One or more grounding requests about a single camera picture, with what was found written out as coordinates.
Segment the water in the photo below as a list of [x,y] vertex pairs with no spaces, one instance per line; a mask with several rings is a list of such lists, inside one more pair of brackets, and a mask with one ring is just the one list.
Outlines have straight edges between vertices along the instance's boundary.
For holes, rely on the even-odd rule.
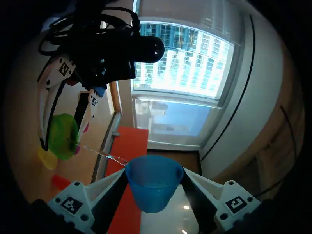
[[79,146],[80,148],[84,148],[84,149],[89,150],[89,151],[91,151],[91,152],[95,152],[95,153],[97,153],[98,155],[101,155],[101,156],[103,156],[103,157],[112,159],[112,160],[118,162],[120,165],[122,165],[122,166],[124,166],[124,167],[128,164],[128,161],[127,161],[127,160],[125,160],[125,159],[123,159],[123,158],[121,158],[121,157],[116,157],[116,156],[113,156],[113,155],[111,155],[111,154],[107,154],[107,153],[105,153],[103,150],[92,149],[92,148],[90,148],[89,146],[82,145],[82,144],[78,144],[78,143],[76,143],[76,142],[73,142],[73,143],[75,143],[75,144],[76,144],[77,146]]

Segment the floor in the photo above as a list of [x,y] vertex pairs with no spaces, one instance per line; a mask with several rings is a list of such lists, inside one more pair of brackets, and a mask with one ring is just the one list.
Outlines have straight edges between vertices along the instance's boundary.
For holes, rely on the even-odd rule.
[[161,155],[164,157],[171,158],[183,167],[201,175],[201,167],[199,163],[199,155],[197,151],[193,152],[177,152],[177,151],[156,151],[147,150],[148,155]]

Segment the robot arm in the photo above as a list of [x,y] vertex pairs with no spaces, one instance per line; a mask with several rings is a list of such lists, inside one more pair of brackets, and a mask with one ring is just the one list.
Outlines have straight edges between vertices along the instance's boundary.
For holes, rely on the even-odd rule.
[[[124,169],[88,186],[74,181],[48,206],[83,233],[106,233],[127,184]],[[181,185],[203,233],[227,231],[260,205],[235,181],[221,185],[186,168]]]

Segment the white wall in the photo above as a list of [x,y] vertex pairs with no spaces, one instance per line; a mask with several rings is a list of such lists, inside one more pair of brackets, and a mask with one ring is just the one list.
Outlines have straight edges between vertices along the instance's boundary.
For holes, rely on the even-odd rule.
[[[247,150],[267,123],[279,95],[283,75],[283,56],[279,37],[267,21],[254,17],[253,22],[255,56],[250,80],[230,125],[201,162],[202,173],[207,178],[216,177]],[[247,79],[253,45],[249,16],[245,17],[245,24],[245,48],[238,81],[218,127],[200,152],[201,158],[214,144],[230,119]]]

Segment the window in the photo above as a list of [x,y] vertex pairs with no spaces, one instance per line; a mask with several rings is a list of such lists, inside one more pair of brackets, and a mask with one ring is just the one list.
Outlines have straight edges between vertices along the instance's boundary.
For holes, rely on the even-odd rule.
[[213,35],[181,25],[141,23],[142,35],[155,35],[165,44],[165,54],[156,64],[136,64],[133,91],[218,99],[230,47]]

